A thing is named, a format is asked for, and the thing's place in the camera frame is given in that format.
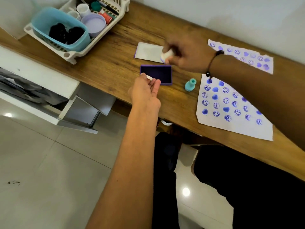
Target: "plastic basket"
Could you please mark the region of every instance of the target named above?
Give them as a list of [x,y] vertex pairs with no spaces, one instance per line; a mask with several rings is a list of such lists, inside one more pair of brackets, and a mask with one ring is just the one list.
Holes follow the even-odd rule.
[[[87,27],[75,19],[74,17],[66,14],[63,11],[55,9],[53,7],[43,8],[38,14],[32,19],[33,29],[44,38],[47,38],[57,45],[63,47],[67,51],[82,51],[90,44],[90,36]],[[75,43],[67,45],[49,37],[49,31],[51,26],[57,23],[62,23],[67,30],[75,26],[81,27],[85,30],[82,37],[80,37]]]
[[[31,35],[33,38],[35,38],[37,41],[41,42],[43,45],[47,46],[49,49],[51,49],[53,52],[55,52],[56,54],[58,54],[60,57],[62,57],[63,59],[65,59],[66,61],[72,63],[72,64],[76,64],[76,57],[82,57],[84,55],[86,55],[89,50],[112,28],[114,27],[115,24],[117,24],[120,19],[122,19],[125,15],[125,12],[129,11],[129,3],[130,0],[100,0],[104,3],[106,3],[107,5],[111,6],[114,10],[116,10],[119,15],[116,17],[116,19],[114,19],[112,21],[112,23],[110,23],[107,27],[105,27],[105,29],[94,39],[91,39],[90,44],[83,49],[80,52],[77,52],[75,50],[72,51],[67,51],[65,48],[63,48],[62,46],[60,46],[59,44],[53,42],[52,40],[50,40],[49,38],[43,36],[42,34],[36,32],[33,29],[33,25],[32,23],[27,24],[24,27],[24,31]],[[71,10],[76,10],[76,0],[70,0],[69,2],[67,2],[66,4],[64,4],[61,8],[61,11],[68,13]],[[103,8],[103,10],[106,13],[111,13],[110,11],[108,11],[107,9]]]

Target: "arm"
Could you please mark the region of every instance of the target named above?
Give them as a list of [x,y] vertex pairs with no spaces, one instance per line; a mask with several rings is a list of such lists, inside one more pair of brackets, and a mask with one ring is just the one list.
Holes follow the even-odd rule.
[[[176,55],[169,57],[166,63],[191,72],[206,73],[215,55],[215,50],[196,32],[169,37],[163,53],[170,48],[174,48]],[[269,75],[227,55],[215,57],[210,73],[235,88],[286,137],[305,151],[305,105],[302,104],[304,84]]]
[[160,80],[146,75],[129,93],[132,110],[107,184],[86,229],[150,228],[153,216],[153,159]]

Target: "purple lid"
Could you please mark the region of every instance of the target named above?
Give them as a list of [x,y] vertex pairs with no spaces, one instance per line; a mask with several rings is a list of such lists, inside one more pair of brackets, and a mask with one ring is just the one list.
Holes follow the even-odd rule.
[[106,26],[106,20],[100,14],[86,15],[81,22],[88,28],[89,35],[93,38],[97,37]]

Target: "purple frame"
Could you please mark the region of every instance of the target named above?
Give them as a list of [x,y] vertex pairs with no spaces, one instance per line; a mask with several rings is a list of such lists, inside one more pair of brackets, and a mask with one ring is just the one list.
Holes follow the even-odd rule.
[[[167,67],[171,67],[171,65],[150,65],[150,64],[143,64],[141,65],[140,67],[140,74],[142,74],[142,67],[143,66],[167,66]],[[161,85],[166,85],[166,86],[169,86],[169,85],[173,85],[173,71],[172,69],[170,70],[170,80],[171,80],[171,83],[161,83]]]

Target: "hand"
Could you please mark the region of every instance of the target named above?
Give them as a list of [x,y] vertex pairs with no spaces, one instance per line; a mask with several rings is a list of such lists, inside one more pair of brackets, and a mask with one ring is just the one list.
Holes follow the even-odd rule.
[[207,44],[199,32],[171,35],[165,40],[163,53],[173,48],[176,55],[170,56],[165,63],[176,65],[190,72],[206,73],[216,51]]
[[132,99],[132,106],[139,108],[151,107],[159,111],[161,107],[160,100],[157,98],[161,80],[146,78],[146,74],[142,73],[135,79],[134,85],[129,88],[128,94]]

